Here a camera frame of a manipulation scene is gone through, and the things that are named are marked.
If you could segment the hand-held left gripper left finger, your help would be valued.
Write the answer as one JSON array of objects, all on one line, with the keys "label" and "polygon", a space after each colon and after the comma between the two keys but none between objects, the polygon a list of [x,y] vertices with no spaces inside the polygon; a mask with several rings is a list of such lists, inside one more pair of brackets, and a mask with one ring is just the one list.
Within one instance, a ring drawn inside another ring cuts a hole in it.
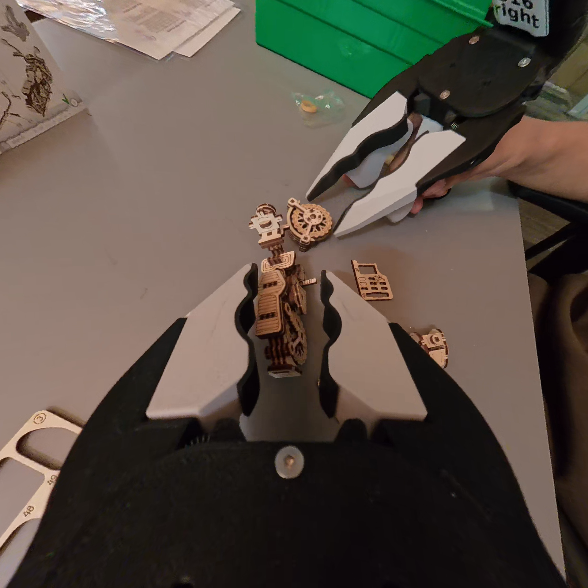
[{"label": "hand-held left gripper left finger", "polygon": [[186,316],[146,416],[197,419],[211,432],[222,419],[239,423],[259,396],[254,344],[258,267],[248,263]]}]

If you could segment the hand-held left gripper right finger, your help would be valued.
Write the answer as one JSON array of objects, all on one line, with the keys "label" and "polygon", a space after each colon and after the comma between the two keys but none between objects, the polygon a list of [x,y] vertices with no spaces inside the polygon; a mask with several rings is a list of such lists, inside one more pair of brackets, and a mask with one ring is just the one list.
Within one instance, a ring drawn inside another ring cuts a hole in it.
[{"label": "hand-held left gripper right finger", "polygon": [[387,319],[330,271],[320,278],[324,305],[319,400],[338,423],[422,422],[427,409]]}]

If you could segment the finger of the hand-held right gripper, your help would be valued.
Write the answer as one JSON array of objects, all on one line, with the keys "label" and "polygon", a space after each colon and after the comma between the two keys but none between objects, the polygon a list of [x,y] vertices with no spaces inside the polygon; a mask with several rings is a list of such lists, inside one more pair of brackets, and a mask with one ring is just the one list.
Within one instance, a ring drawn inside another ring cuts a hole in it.
[{"label": "finger of the hand-held right gripper", "polygon": [[356,122],[307,191],[306,199],[313,201],[344,175],[360,189],[371,186],[386,158],[400,148],[412,131],[407,104],[400,92],[394,92]]},{"label": "finger of the hand-held right gripper", "polygon": [[412,204],[417,197],[417,182],[465,141],[465,136],[453,130],[423,134],[399,168],[379,179],[367,195],[353,203],[334,230],[334,236],[340,238],[358,231]]}]

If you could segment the wooden motorcycle model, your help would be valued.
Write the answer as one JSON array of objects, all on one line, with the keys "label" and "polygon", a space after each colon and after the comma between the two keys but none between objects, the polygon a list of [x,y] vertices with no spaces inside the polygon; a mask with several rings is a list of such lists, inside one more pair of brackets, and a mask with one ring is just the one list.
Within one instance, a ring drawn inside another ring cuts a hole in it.
[{"label": "wooden motorcycle model", "polygon": [[258,205],[249,222],[249,228],[260,235],[260,246],[270,252],[261,264],[255,334],[266,340],[269,375],[292,378],[301,375],[307,359],[307,334],[301,318],[307,313],[304,288],[316,279],[307,279],[295,251],[284,250],[286,226],[281,222],[282,215],[268,203]]}]

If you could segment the wooden model wheel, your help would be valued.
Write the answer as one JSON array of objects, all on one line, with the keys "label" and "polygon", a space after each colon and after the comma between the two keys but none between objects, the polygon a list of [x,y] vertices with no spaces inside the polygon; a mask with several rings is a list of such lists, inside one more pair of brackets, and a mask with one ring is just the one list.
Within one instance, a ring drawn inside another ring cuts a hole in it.
[{"label": "wooden model wheel", "polygon": [[332,217],[325,208],[312,203],[303,204],[295,198],[288,200],[286,218],[290,237],[300,252],[307,252],[328,239],[333,227]]}]

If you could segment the person's right forearm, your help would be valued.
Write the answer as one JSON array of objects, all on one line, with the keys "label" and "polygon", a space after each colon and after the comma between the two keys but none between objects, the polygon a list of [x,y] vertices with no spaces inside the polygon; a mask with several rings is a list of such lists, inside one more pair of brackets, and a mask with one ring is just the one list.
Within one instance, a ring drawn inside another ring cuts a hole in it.
[{"label": "person's right forearm", "polygon": [[517,183],[587,203],[587,122],[524,117],[522,124],[528,137],[523,172]]}]

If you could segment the grey desk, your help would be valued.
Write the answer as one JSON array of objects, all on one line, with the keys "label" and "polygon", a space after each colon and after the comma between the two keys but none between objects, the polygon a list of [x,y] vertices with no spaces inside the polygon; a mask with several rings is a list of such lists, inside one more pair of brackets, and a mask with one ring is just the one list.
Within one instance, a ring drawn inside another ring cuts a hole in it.
[{"label": "grey desk", "polygon": [[[254,1],[193,58],[164,61],[54,21],[39,36],[89,111],[1,155],[1,446],[40,409],[84,423],[179,317],[243,265],[260,203],[302,199],[367,100],[259,47]],[[333,91],[340,122],[304,125],[292,92]],[[454,189],[299,256],[355,287],[374,261],[408,332],[437,326],[448,374],[493,429],[564,570],[517,200]]]}]

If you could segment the person's right hand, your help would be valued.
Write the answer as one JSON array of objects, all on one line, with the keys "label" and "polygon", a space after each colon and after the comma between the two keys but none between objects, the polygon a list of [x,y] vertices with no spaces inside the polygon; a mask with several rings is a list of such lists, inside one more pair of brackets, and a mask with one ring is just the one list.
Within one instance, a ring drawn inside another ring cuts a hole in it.
[{"label": "person's right hand", "polygon": [[468,180],[477,181],[491,177],[505,177],[507,172],[524,163],[529,156],[531,149],[529,145],[533,142],[532,134],[536,123],[540,123],[540,121],[524,116],[504,135],[488,158],[468,171],[438,180],[416,198],[409,214],[419,213],[424,200],[441,198],[452,187],[460,183]]}]

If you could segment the clear bag of small rings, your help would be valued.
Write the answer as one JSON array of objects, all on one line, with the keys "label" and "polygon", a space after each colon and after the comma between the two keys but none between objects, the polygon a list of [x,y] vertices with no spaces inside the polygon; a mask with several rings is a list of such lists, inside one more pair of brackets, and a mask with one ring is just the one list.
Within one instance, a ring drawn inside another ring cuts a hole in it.
[{"label": "clear bag of small rings", "polygon": [[345,103],[333,91],[320,92],[316,96],[292,92],[292,99],[309,128],[321,128],[342,121],[345,116]]}]

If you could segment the small wooden block assembly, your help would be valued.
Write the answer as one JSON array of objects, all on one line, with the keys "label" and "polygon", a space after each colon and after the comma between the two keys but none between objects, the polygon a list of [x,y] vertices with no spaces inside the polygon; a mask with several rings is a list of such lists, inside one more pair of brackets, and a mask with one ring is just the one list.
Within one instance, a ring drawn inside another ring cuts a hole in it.
[{"label": "small wooden block assembly", "polygon": [[449,347],[445,334],[438,328],[432,328],[426,334],[417,332],[409,333],[409,336],[431,357],[442,369],[449,363]]}]

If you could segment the flat slotted wooden part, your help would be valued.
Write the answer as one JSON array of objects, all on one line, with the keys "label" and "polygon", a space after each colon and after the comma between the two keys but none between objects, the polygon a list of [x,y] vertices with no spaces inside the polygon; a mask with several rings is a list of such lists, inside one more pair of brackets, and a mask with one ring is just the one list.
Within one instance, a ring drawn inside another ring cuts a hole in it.
[{"label": "flat slotted wooden part", "polygon": [[375,262],[362,263],[353,259],[351,264],[361,298],[368,301],[393,299],[390,282]]}]

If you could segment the green plastic bin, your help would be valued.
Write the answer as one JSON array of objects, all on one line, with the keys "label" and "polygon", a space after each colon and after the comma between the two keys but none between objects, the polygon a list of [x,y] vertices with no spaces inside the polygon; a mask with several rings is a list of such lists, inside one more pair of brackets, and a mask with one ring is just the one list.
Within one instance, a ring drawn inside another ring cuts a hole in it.
[{"label": "green plastic bin", "polygon": [[368,98],[457,36],[490,1],[256,1],[256,42]]}]

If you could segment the black chair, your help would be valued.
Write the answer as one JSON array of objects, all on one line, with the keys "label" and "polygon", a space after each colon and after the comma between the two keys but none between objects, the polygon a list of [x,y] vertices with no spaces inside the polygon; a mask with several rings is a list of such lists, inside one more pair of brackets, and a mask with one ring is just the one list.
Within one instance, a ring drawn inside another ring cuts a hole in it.
[{"label": "black chair", "polygon": [[525,260],[528,261],[553,249],[531,268],[531,274],[553,284],[564,275],[584,273],[587,270],[587,204],[538,192],[511,181],[508,187],[511,195],[568,222],[562,229],[525,250]]}]

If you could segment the wooden punch-out sheet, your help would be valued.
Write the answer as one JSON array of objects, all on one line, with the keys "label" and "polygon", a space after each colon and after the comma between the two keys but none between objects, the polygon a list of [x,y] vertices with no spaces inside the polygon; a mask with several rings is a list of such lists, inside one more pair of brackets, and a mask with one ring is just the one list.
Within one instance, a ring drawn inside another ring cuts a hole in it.
[{"label": "wooden punch-out sheet", "polygon": [[49,497],[55,487],[59,474],[61,473],[60,468],[53,469],[45,466],[40,462],[25,456],[18,449],[18,445],[24,437],[32,432],[44,429],[67,430],[75,436],[78,436],[82,431],[82,427],[77,424],[44,409],[35,412],[23,427],[21,427],[11,440],[1,449],[1,462],[4,462],[5,460],[13,460],[20,465],[41,474],[43,477],[43,481],[39,488],[35,491],[32,497],[26,501],[25,506],[19,511],[14,520],[1,535],[1,548],[4,548],[8,540],[11,539],[11,536],[26,522],[42,518],[47,508]]}]

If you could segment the person's brown clothing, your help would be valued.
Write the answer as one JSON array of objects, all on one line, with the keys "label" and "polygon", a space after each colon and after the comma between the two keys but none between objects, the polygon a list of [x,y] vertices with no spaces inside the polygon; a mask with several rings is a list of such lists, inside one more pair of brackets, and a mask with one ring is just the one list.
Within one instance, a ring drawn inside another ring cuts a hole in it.
[{"label": "person's brown clothing", "polygon": [[587,587],[587,274],[528,282],[566,574]]}]

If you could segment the paper sheets in plastic sleeve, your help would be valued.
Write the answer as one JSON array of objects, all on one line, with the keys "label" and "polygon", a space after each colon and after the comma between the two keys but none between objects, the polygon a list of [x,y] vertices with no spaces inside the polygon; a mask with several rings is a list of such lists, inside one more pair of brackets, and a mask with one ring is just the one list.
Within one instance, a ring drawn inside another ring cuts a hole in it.
[{"label": "paper sheets in plastic sleeve", "polygon": [[18,1],[35,12],[155,60],[192,57],[240,12],[233,1]]}]

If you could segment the illustrated instruction booklet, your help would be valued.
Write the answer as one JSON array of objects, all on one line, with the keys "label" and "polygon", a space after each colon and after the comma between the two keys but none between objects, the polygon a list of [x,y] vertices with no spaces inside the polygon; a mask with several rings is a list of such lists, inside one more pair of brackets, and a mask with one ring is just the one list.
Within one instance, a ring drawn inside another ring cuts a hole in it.
[{"label": "illustrated instruction booklet", "polygon": [[16,1],[1,1],[1,153],[86,109]]}]

